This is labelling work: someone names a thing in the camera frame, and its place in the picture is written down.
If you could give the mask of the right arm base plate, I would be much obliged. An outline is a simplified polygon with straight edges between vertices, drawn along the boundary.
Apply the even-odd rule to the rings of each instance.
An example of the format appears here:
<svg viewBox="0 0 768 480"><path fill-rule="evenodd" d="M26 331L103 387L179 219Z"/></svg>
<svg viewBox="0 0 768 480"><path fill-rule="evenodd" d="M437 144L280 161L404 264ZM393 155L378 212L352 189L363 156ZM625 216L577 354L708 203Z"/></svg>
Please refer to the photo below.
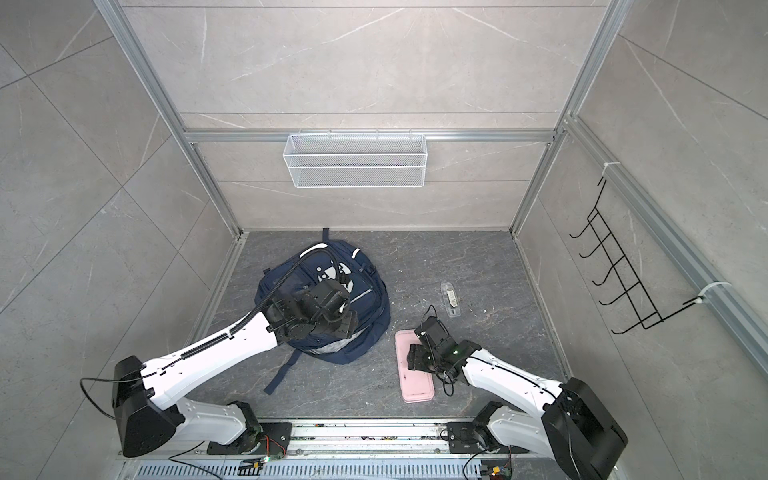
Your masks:
<svg viewBox="0 0 768 480"><path fill-rule="evenodd" d="M488 453L525 454L528 450L515 445L502 445L495 440L486 427L473 422L448 422L440 431L439 438L448 443L452 454Z"/></svg>

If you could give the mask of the pink pencil case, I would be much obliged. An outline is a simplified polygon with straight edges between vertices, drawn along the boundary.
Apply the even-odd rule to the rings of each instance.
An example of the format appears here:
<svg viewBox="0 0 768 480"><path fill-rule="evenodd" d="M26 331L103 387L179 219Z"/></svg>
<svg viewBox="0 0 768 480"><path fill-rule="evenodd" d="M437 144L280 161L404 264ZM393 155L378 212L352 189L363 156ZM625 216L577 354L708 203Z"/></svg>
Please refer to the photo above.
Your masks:
<svg viewBox="0 0 768 480"><path fill-rule="evenodd" d="M408 368L407 356L412 345L421 345L413 330L400 330L395 334L395 351L402 398L405 403L431 401L435 395L432 376L426 372Z"/></svg>

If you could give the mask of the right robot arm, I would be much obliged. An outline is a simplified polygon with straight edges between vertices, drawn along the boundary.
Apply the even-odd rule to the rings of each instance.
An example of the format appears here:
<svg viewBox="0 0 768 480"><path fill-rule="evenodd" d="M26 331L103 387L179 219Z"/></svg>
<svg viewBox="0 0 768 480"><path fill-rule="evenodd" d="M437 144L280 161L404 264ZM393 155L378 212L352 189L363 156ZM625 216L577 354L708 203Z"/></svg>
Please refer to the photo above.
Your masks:
<svg viewBox="0 0 768 480"><path fill-rule="evenodd" d="M435 316L415 329L407 366L453 386L465 383L495 395L471 422L451 423L450 440L466 452L517 448L554 460L570 479L606 479L628 437L582 380L546 379L515 367L479 344L456 342Z"/></svg>

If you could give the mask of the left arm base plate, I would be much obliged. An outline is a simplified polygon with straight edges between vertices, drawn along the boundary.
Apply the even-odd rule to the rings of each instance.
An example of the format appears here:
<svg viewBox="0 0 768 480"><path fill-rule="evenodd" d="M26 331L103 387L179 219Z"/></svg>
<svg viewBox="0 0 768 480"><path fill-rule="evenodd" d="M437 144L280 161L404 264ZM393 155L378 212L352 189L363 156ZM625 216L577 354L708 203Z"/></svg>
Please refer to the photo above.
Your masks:
<svg viewBox="0 0 768 480"><path fill-rule="evenodd" d="M208 455L257 455L284 457L291 439L291 422L261 423L255 430L246 430L229 445L210 442Z"/></svg>

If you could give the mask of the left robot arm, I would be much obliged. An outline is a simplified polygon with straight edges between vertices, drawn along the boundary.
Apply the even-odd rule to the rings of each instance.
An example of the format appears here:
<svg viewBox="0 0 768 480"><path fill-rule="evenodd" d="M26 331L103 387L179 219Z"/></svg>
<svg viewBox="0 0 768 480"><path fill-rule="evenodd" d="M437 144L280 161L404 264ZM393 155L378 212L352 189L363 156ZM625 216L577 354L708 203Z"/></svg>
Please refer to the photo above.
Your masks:
<svg viewBox="0 0 768 480"><path fill-rule="evenodd" d="M350 307L355 263L340 257L325 241L305 250L284 273L283 281L315 255L327 255L319 282L297 293L270 290L234 324L182 349L143 362L135 356L120 361L110 379L110 419L114 420L123 456L149 454L173 439L209 442L223 453L257 449L261 426L251 407L197 402L187 393L232 366L289 341L312 334L348 339L357 327Z"/></svg>

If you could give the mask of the navy blue student backpack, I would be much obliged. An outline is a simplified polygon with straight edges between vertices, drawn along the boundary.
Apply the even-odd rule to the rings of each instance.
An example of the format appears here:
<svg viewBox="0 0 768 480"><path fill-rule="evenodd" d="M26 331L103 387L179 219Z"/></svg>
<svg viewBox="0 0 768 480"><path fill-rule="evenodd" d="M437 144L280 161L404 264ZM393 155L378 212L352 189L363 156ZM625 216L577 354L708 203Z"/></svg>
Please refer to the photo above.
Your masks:
<svg viewBox="0 0 768 480"><path fill-rule="evenodd" d="M260 304L264 298L273 300L279 294L294 294L325 280L336 280L350 292L349 307L357 313L357 328L350 339L310 335L301 341L284 342L294 352L264 388L266 394L273 394L302 355L346 365L367 353L389 328L389 296L376 267L360 248L332 239L327 228L320 242L263 271L254 303Z"/></svg>

